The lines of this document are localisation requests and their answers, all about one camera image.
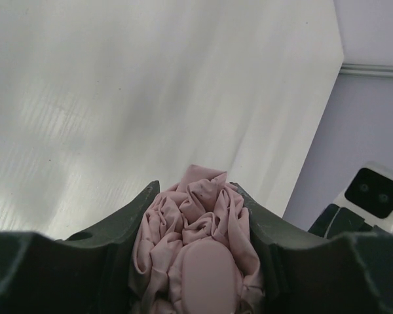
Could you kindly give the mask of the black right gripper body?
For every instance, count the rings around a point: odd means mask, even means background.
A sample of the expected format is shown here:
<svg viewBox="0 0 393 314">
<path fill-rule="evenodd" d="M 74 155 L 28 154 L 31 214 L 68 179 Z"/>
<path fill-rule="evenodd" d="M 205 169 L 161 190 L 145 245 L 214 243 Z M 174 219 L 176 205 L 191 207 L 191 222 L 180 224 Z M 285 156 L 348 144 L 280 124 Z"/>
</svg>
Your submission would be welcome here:
<svg viewBox="0 0 393 314">
<path fill-rule="evenodd" d="M 365 219 L 346 207 L 329 204 L 309 228 L 319 237 L 335 237 L 344 232 L 370 232 L 373 227 Z"/>
</svg>

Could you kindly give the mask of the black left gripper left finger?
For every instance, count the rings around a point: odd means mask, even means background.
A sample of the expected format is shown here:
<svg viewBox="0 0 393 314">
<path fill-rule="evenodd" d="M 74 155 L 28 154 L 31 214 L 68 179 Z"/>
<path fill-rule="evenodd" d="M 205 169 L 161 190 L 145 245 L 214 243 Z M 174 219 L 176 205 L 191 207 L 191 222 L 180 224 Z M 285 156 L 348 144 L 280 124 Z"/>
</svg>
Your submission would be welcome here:
<svg viewBox="0 0 393 314">
<path fill-rule="evenodd" d="M 0 313 L 130 313 L 132 248 L 160 192 L 149 183 L 129 204 L 71 235 L 0 231 Z"/>
</svg>

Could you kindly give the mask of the pink umbrella with black lining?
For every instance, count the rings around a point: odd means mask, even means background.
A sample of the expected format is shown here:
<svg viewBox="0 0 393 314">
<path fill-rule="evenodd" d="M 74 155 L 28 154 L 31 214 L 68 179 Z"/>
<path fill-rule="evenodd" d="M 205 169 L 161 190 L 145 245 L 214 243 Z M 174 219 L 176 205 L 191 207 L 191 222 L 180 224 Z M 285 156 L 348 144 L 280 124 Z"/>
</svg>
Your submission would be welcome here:
<svg viewBox="0 0 393 314">
<path fill-rule="evenodd" d="M 191 165 L 144 212 L 132 250 L 133 313 L 262 313 L 249 211 L 227 173 Z"/>
</svg>

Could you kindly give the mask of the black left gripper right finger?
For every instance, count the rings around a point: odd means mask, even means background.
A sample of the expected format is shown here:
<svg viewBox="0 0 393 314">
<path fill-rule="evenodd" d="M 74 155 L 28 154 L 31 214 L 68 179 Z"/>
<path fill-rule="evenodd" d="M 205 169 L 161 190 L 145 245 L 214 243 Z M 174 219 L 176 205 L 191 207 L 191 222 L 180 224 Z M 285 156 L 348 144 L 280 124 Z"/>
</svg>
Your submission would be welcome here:
<svg viewBox="0 0 393 314">
<path fill-rule="evenodd" d="M 258 204 L 239 184 L 260 259 L 266 313 L 393 313 L 393 234 L 311 234 Z"/>
</svg>

